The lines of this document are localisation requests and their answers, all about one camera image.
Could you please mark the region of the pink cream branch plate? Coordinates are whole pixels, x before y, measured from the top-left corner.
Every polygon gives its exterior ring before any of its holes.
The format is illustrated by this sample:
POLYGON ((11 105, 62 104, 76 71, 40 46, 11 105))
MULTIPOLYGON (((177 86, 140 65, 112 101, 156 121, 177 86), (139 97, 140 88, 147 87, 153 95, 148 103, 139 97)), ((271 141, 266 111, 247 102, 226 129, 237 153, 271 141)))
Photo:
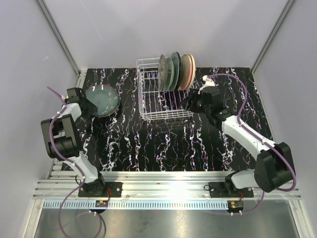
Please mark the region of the pink cream branch plate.
POLYGON ((181 57, 182 64, 182 76, 180 78, 179 90, 186 90, 190 81, 191 71, 192 71, 192 62, 188 54, 184 54, 181 57))

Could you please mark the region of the orange cream leaf plate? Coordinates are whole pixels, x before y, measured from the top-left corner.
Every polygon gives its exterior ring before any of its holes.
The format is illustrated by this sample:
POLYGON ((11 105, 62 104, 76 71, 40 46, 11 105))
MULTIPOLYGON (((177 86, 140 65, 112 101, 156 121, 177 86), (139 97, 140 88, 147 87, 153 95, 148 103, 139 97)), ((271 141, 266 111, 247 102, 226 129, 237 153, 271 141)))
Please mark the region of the orange cream leaf plate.
POLYGON ((190 84, 188 86, 188 89, 192 87, 193 85, 193 82, 194 82, 194 79, 195 79, 195 74, 196 74, 196 62, 195 62, 195 59, 193 57, 192 54, 188 54, 189 57, 191 58, 192 60, 192 75, 191 75, 191 81, 190 81, 190 84))

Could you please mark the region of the dark striped rim plate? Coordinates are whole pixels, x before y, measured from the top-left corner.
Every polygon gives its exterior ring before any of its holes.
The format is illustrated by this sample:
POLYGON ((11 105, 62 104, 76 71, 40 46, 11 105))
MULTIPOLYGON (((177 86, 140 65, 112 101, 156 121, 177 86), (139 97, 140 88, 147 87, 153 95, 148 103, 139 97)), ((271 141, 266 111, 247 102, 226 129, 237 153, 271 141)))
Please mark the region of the dark striped rim plate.
POLYGON ((181 72, 181 57, 179 52, 173 52, 171 55, 171 59, 174 66, 174 76, 173 81, 170 87, 170 91, 174 91, 177 88, 178 80, 181 72))

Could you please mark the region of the green plate with flower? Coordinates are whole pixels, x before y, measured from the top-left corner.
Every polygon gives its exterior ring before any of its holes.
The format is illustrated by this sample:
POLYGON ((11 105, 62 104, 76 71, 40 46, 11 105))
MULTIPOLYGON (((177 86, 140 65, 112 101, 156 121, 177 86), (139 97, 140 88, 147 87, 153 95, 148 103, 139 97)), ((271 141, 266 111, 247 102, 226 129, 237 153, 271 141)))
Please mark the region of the green plate with flower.
POLYGON ((167 63, 167 79, 164 85, 165 92, 169 91, 169 88, 172 84, 173 77, 174 77, 174 64, 171 57, 167 57, 166 63, 167 63))

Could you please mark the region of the grey reindeer snowflake plate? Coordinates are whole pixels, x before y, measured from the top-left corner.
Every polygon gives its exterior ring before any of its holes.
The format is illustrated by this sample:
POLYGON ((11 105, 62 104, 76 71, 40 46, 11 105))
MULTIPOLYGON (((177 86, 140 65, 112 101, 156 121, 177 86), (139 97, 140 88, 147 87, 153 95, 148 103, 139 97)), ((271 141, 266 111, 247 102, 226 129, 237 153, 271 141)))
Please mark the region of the grey reindeer snowflake plate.
POLYGON ((164 55, 160 56, 158 65, 158 86, 159 91, 163 91, 167 77, 166 59, 164 55))

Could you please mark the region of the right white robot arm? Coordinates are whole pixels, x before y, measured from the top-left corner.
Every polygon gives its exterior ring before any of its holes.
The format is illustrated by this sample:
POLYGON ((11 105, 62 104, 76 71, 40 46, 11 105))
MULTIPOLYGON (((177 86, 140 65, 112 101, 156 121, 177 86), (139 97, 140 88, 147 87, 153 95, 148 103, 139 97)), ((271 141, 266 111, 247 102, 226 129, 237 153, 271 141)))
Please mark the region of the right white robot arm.
POLYGON ((255 159, 254 169, 233 172, 225 177, 224 191, 228 196, 235 197, 249 187, 269 193, 275 189, 283 190, 282 185, 289 181, 296 183, 290 147, 284 142, 277 144, 249 127, 224 105, 218 90, 190 90, 184 108, 205 114, 212 126, 236 140, 255 159))

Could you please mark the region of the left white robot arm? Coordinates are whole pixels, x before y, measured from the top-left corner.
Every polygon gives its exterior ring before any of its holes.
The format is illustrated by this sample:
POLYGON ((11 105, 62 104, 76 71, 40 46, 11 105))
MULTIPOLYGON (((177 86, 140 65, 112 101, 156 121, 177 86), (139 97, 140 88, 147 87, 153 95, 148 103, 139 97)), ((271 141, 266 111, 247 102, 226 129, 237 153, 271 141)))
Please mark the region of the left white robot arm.
POLYGON ((64 98, 49 88, 62 101, 60 111, 51 119, 41 121, 45 148, 50 158, 56 158, 67 164, 80 177, 82 196, 101 197, 106 193, 106 183, 83 152, 83 145, 75 122, 77 119, 89 119, 97 107, 90 102, 81 88, 67 89, 64 98))

